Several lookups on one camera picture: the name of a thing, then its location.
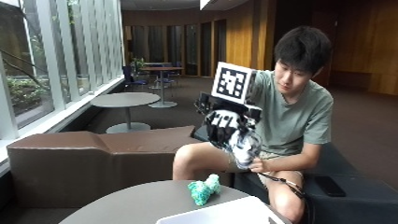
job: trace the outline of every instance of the ceiling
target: ceiling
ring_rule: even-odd
[[[173,10],[199,8],[199,0],[120,0],[122,10]],[[202,10],[227,10],[247,0],[210,0]]]

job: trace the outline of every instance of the young man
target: young man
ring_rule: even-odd
[[[253,102],[262,109],[255,133],[261,152],[249,169],[285,178],[302,187],[301,171],[315,166],[322,145],[331,141],[329,92],[311,78],[331,56],[325,34],[306,26],[282,36],[274,47],[274,71],[257,71]],[[202,170],[238,170],[233,154],[209,143],[183,146],[174,158],[173,179],[195,179]],[[305,203],[281,182],[258,175],[271,207],[293,223],[299,222]]]

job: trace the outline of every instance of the black and white robotic hand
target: black and white robotic hand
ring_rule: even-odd
[[[255,134],[259,112],[255,106],[223,101],[213,105],[205,117],[210,143],[234,154],[237,167],[242,170],[247,169],[261,149],[261,138]]]
[[[206,115],[209,141],[234,154],[241,169],[247,169],[261,149],[261,138],[255,134],[261,108],[249,102],[254,82],[255,70],[219,62],[211,95],[201,92],[195,101],[198,112]]]

